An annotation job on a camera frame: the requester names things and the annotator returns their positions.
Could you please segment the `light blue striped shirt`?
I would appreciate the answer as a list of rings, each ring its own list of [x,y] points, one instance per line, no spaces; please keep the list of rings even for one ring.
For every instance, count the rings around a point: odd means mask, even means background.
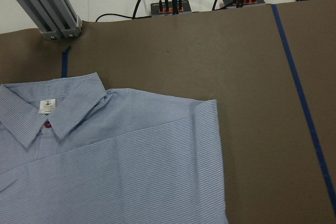
[[[1,85],[1,223],[227,223],[217,102]]]

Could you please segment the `grey aluminium frame post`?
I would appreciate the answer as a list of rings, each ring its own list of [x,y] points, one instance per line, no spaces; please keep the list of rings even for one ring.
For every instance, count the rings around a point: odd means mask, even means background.
[[[81,35],[82,20],[69,0],[17,0],[48,40]]]

